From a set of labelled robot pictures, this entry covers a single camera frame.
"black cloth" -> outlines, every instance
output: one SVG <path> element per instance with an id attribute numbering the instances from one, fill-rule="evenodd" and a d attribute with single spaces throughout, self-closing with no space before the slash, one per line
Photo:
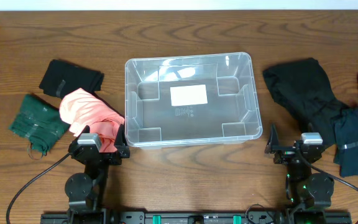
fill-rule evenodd
<path id="1" fill-rule="evenodd" d="M 358 108 L 343 110 L 334 129 L 338 146 L 334 162 L 341 165 L 341 177 L 358 175 Z"/>
<path id="2" fill-rule="evenodd" d="M 63 99 L 65 95 L 79 88 L 88 93 L 99 91 L 102 82 L 103 74 L 99 71 L 81 68 L 61 60 L 52 60 L 39 87 L 46 95 Z"/>
<path id="3" fill-rule="evenodd" d="M 339 116 L 348 106 L 335 98 L 327 74 L 317 60 L 308 58 L 276 65 L 263 75 L 274 102 L 298 120 L 303 133 L 319 132 L 326 147 L 335 144 L 331 118 Z"/>

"navy blue cloth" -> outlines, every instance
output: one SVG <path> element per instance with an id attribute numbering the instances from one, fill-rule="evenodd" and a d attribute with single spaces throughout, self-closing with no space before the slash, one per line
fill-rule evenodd
<path id="1" fill-rule="evenodd" d="M 341 165 L 341 177 L 358 175 L 358 108 L 342 110 L 333 124 L 338 146 L 334 162 Z"/>

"green connector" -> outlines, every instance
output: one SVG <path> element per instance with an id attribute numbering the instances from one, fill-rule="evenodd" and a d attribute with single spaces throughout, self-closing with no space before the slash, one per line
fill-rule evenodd
<path id="1" fill-rule="evenodd" d="M 233 224 L 241 224 L 241 216 L 234 215 L 233 216 Z"/>
<path id="2" fill-rule="evenodd" d="M 161 224 L 161 216 L 153 215 L 153 224 Z"/>

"fabric tag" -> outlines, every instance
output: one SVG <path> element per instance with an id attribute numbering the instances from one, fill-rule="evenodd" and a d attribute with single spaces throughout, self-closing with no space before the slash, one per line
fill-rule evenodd
<path id="1" fill-rule="evenodd" d="M 172 106 L 199 105 L 208 103 L 205 85 L 171 87 Z"/>
<path id="2" fill-rule="evenodd" d="M 66 85 L 66 81 L 62 80 L 56 90 L 56 96 L 60 98 L 60 93 L 62 92 L 63 87 Z"/>

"folded black fabric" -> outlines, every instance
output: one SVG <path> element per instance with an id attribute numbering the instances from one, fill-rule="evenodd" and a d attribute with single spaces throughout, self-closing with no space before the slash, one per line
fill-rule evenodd
<path id="1" fill-rule="evenodd" d="M 284 63 L 264 71 L 264 79 L 274 102 L 285 107 L 299 122 L 302 132 L 319 132 L 323 144 L 335 144 L 331 118 L 348 106 L 337 100 L 326 72 L 318 61 L 309 58 Z"/>
<path id="2" fill-rule="evenodd" d="M 46 95 L 63 99 L 65 95 L 79 88 L 88 93 L 99 91 L 103 76 L 99 71 L 81 68 L 61 60 L 52 60 L 39 88 L 43 89 Z"/>
<path id="3" fill-rule="evenodd" d="M 32 149 L 46 155 L 69 127 L 60 119 L 58 110 L 32 95 L 26 95 L 9 129 L 27 138 L 32 143 Z"/>
<path id="4" fill-rule="evenodd" d="M 341 177 L 358 175 L 358 108 L 343 110 L 334 129 L 338 146 L 334 162 L 341 165 Z"/>

